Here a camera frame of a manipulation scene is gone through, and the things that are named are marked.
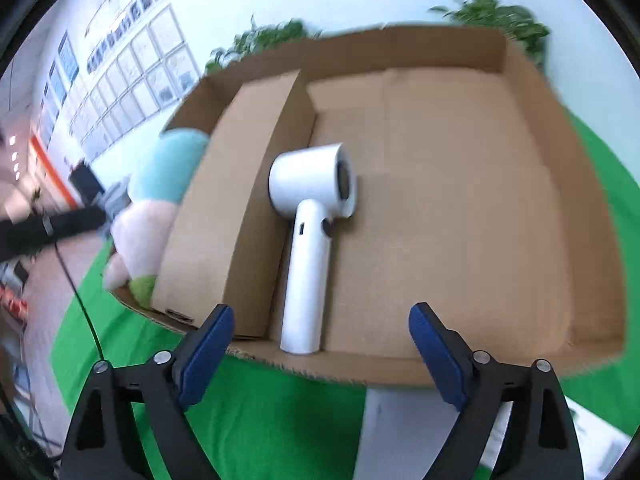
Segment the potted plant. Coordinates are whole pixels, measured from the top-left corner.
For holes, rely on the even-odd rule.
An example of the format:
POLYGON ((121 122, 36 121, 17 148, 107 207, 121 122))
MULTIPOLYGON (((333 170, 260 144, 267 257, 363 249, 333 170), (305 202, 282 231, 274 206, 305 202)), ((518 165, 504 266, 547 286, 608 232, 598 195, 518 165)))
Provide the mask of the potted plant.
POLYGON ((271 25, 258 25, 254 18, 251 18, 250 29, 235 35, 230 47, 219 47, 210 52, 209 60, 205 64, 205 73, 216 73, 230 64, 240 62, 243 58, 280 47, 282 44, 303 39, 318 39, 320 36, 320 29, 299 18, 271 25))
POLYGON ((541 23, 529 8, 505 4, 501 0, 449 0, 454 6, 432 6, 428 10, 452 24, 497 29, 516 42, 526 56, 544 70, 550 28, 541 23))

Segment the pink plush pig toy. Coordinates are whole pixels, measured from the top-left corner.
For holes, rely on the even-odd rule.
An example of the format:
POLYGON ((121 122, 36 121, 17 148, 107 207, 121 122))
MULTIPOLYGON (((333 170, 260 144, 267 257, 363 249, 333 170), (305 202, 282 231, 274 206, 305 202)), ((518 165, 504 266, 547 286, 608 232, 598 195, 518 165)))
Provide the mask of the pink plush pig toy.
POLYGON ((128 288, 144 310, 152 308, 169 235, 208 144, 209 135, 201 130, 168 130, 150 145, 130 176, 130 203, 111 227, 114 252, 104 268, 103 287, 111 292, 128 288))

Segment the right potted plant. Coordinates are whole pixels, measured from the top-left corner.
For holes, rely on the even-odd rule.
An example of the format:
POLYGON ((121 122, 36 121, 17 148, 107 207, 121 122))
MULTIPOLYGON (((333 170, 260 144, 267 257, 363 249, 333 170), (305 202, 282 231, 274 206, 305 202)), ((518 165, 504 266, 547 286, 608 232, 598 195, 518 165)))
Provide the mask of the right potted plant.
POLYGON ((452 24, 497 29, 516 42, 526 56, 544 70, 550 28, 541 23, 529 8, 505 4, 501 0, 449 0, 454 6, 432 6, 428 10, 452 24))

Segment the blue wall poster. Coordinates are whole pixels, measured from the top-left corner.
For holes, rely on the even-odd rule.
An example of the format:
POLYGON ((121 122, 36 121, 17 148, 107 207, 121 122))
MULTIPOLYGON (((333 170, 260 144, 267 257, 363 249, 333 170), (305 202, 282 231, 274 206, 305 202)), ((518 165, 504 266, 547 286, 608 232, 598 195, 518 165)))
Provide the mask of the blue wall poster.
POLYGON ((79 74, 79 65, 67 32, 64 32, 58 44, 58 59, 60 60, 68 83, 73 84, 79 74))

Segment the left potted plant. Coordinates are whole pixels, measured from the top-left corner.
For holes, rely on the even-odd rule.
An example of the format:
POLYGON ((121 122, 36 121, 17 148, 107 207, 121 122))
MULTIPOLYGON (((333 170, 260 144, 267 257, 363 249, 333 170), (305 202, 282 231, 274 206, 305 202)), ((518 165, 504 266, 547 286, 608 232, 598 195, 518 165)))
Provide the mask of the left potted plant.
POLYGON ((318 39, 320 36, 320 29, 299 18, 271 25, 258 25, 254 18, 251 18, 250 29, 235 35, 230 47, 219 47, 210 52, 209 60, 205 64, 205 73, 216 73, 230 64, 240 62, 243 58, 280 47, 282 44, 303 39, 318 39))

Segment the framed certificates on wall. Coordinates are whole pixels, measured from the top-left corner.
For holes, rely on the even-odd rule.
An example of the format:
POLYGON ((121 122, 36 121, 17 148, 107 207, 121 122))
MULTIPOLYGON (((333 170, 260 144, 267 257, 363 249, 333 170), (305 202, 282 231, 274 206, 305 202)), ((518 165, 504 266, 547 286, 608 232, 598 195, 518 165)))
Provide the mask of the framed certificates on wall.
POLYGON ((200 79, 171 6, 122 38, 98 70, 69 84, 58 54, 47 70, 35 135, 48 148, 67 132, 92 162, 113 144, 184 98, 200 79))

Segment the black monitor screen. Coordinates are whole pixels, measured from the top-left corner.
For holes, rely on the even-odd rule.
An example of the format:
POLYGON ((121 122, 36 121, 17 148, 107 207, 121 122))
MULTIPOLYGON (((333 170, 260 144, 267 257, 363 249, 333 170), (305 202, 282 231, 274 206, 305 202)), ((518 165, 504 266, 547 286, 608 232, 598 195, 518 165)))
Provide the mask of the black monitor screen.
POLYGON ((85 206, 91 205, 105 192, 102 183, 83 159, 70 170, 68 180, 76 188, 85 206))

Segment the white green medicine box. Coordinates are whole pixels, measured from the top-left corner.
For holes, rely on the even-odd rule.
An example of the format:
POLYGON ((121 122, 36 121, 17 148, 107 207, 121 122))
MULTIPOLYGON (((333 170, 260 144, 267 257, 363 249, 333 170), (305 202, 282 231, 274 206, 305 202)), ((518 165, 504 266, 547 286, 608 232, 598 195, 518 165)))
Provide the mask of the white green medicine box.
MULTIPOLYGON (((625 452, 631 437, 570 398, 566 402, 574 422, 585 478, 604 479, 625 452)), ((480 458, 481 470, 494 469, 511 411, 512 402, 500 406, 480 458)))

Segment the white rounded device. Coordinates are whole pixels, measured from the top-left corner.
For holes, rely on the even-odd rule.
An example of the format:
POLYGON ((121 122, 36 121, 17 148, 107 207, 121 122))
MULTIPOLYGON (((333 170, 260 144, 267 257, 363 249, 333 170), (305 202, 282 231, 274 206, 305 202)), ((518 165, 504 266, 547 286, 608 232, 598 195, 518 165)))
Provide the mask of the white rounded device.
POLYGON ((434 389, 368 389, 354 477, 423 478, 457 418, 434 389))

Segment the white hair dryer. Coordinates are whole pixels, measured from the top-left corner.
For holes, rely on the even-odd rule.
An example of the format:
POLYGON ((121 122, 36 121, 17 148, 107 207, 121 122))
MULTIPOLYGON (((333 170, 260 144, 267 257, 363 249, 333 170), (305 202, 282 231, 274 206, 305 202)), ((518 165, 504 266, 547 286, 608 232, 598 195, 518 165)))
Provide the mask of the white hair dryer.
POLYGON ((341 143, 279 155, 269 171, 269 197, 293 221, 280 349, 306 356, 320 350, 332 236, 336 219, 357 205, 357 177, 341 143))

